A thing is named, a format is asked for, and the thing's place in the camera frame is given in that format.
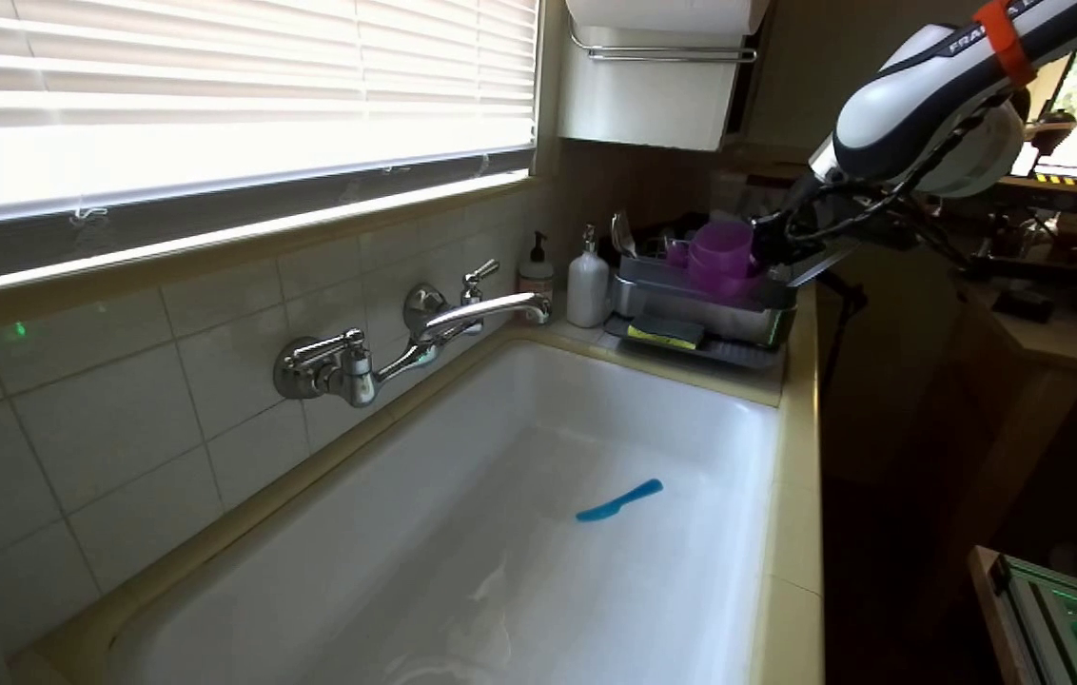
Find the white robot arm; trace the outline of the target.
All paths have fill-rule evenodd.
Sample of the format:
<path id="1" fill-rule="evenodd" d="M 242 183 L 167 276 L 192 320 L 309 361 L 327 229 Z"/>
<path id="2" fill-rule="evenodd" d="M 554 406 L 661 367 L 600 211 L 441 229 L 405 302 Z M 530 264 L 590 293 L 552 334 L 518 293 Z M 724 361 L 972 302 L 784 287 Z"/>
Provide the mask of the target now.
<path id="1" fill-rule="evenodd" d="M 908 196 L 962 188 L 960 160 L 1003 164 L 1010 93 L 1077 49 L 1077 0 L 986 0 L 968 26 L 922 26 L 859 83 L 792 202 L 755 233 L 755 264 L 804 264 Z"/>

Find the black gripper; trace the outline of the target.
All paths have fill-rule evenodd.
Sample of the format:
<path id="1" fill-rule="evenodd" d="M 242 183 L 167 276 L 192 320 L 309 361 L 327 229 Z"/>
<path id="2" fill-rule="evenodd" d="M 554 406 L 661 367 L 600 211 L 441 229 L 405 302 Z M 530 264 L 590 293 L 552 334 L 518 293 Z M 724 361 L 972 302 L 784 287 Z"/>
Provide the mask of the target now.
<path id="1" fill-rule="evenodd" d="M 800 181 L 784 207 L 757 221 L 755 258 L 757 264 L 800 264 L 841 241 L 852 241 L 866 221 L 874 196 L 859 183 Z"/>

